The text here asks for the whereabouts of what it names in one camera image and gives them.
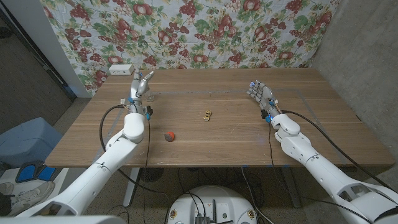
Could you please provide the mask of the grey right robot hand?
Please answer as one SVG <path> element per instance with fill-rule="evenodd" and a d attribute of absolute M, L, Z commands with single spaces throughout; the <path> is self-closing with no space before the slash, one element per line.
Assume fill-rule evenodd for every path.
<path fill-rule="evenodd" d="M 256 80 L 251 82 L 247 94 L 258 102 L 261 108 L 262 119 L 269 123 L 275 116 L 281 114 L 278 109 L 278 101 L 274 98 L 272 90 L 264 83 Z"/>

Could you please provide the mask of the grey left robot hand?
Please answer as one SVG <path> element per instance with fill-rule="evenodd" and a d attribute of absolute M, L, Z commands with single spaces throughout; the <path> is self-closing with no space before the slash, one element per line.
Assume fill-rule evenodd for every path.
<path fill-rule="evenodd" d="M 127 108 L 130 113 L 138 113 L 146 116 L 153 114 L 153 109 L 150 106 L 142 105 L 142 96 L 150 90 L 149 80 L 154 76 L 154 71 L 151 71 L 145 77 L 142 77 L 140 69 L 135 69 L 133 75 L 133 81 L 131 83 L 129 97 L 127 98 L 129 105 Z"/>

